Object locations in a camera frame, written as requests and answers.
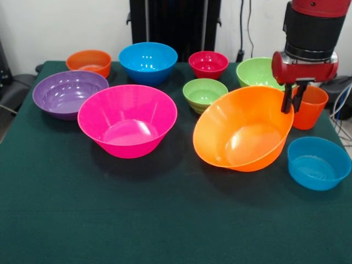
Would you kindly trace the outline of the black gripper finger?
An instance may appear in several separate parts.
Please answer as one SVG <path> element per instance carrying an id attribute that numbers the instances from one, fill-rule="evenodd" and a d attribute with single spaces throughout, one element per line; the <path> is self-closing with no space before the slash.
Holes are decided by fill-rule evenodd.
<path id="1" fill-rule="evenodd" d="M 293 96 L 294 112 L 299 111 L 306 88 L 307 88 L 307 81 L 299 81 L 295 86 L 295 95 Z"/>
<path id="2" fill-rule="evenodd" d="M 293 84 L 285 84 L 283 103 L 281 107 L 281 112 L 284 114 L 288 114 L 290 112 L 290 108 L 292 106 L 292 90 Z"/>

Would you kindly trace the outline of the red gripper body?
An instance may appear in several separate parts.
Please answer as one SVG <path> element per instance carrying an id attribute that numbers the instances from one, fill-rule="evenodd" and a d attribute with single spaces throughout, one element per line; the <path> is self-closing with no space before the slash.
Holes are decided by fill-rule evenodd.
<path id="1" fill-rule="evenodd" d="M 324 62 L 305 62 L 290 58 L 284 52 L 275 52 L 271 64 L 273 77 L 280 85 L 331 80 L 337 73 L 338 65 L 338 55 L 335 52 Z"/>

